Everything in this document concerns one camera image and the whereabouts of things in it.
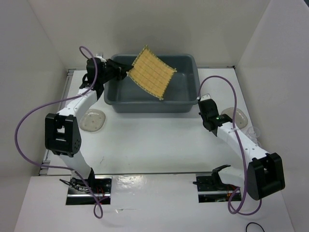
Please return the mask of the yellow woven bamboo mat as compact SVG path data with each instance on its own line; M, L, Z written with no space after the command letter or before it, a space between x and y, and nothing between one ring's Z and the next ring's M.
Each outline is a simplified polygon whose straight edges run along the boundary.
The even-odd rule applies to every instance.
M163 100L177 69L163 62L147 45L137 55L132 66L133 68L127 72L131 80L148 94Z

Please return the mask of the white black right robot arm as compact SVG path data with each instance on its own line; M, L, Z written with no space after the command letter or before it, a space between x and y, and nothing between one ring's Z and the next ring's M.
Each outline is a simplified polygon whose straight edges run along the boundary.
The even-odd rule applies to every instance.
M211 184L215 189L222 190L227 185L246 186L245 191L257 201L285 188L282 159L277 153L262 149L234 127L231 117L219 114L213 99L203 96L198 100L198 106L203 126L229 145L240 158L242 154L245 157L246 175L229 164L213 169Z

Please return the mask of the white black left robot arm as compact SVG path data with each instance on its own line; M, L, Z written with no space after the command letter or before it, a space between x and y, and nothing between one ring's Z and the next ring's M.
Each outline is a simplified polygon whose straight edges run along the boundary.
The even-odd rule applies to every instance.
M82 78L77 95L63 109L55 114L49 113L45 118L45 147L60 156L66 168L71 171L69 185L79 187L85 193L93 192L98 187L98 180L81 154L82 138L78 123L101 97L104 84L111 80L123 80L131 69L132 65L112 59L88 59L87 72Z

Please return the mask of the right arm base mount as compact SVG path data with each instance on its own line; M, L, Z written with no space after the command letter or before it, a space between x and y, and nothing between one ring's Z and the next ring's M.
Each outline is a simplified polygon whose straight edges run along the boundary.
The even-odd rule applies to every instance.
M197 187L199 203L227 202L234 190L234 184L243 184L242 171L222 165L211 172L197 173L193 184Z

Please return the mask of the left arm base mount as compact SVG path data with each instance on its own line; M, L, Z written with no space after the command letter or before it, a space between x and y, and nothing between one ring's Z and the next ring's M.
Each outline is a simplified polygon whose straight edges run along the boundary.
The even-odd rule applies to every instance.
M96 201L86 185L80 180L60 179L68 186L66 205L92 205ZM89 184L95 197L102 205L111 203L112 178L96 178L93 184Z

